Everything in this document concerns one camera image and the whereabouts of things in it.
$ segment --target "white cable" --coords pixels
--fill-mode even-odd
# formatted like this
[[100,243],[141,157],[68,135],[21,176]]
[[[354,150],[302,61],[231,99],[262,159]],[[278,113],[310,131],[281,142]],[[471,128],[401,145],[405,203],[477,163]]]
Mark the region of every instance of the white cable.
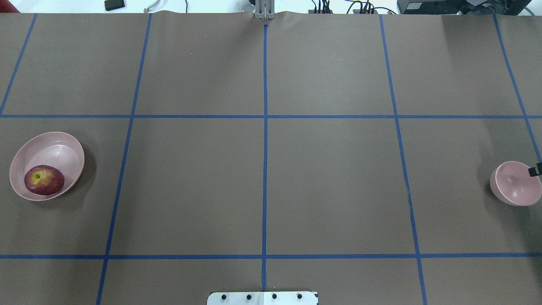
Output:
[[155,7],[158,3],[160,2],[160,0],[156,0],[153,4],[149,5],[146,9],[143,9],[143,12],[144,13],[148,13],[153,7]]

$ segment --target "apple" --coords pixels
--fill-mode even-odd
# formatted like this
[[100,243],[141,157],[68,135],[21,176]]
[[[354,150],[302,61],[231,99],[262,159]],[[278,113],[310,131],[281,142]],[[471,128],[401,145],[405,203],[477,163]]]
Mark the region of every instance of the apple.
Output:
[[51,195],[64,186],[64,175],[52,166],[38,165],[24,176],[24,186],[34,194]]

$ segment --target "bowl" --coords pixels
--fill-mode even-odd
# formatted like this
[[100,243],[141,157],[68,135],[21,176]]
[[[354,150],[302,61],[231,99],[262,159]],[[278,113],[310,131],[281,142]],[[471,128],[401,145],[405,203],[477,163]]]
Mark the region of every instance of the bowl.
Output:
[[513,206],[530,206],[542,196],[542,182],[538,177],[529,176],[529,166],[508,161],[497,167],[491,174],[491,191],[502,202]]
[[[15,155],[9,169],[11,187],[22,198],[44,201],[64,194],[79,179],[85,164],[81,143],[65,132],[53,131],[28,141]],[[49,165],[64,175],[64,186],[52,195],[37,195],[24,185],[25,174],[34,166]]]

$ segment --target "black square object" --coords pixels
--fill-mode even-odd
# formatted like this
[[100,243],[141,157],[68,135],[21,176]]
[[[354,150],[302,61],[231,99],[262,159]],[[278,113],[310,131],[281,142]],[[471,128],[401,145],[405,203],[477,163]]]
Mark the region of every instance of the black square object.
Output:
[[116,10],[124,7],[124,0],[105,0],[105,10]]

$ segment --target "plate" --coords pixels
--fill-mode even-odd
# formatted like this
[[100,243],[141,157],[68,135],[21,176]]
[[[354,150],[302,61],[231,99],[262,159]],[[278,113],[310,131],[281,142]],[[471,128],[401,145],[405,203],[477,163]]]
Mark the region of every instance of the plate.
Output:
[[[24,185],[24,176],[34,166],[49,165],[64,175],[64,186],[52,195],[37,195]],[[79,179],[85,165],[81,143],[65,132],[46,132],[28,141],[17,152],[9,168],[11,187],[22,198],[44,201],[64,194]]]

